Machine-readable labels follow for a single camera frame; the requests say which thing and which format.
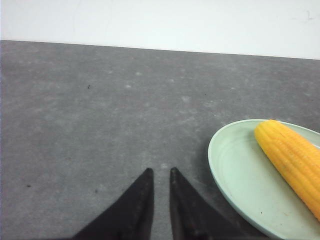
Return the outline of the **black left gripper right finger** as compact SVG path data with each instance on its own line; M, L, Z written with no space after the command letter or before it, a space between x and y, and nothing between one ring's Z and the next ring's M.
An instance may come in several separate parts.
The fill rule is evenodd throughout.
M174 240L267 240L250 236L210 206L178 168L170 170L169 209Z

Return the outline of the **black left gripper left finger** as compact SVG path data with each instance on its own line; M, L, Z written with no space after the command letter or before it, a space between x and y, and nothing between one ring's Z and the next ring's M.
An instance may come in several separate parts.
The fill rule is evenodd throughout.
M73 240L149 240L154 216L154 172L144 172Z

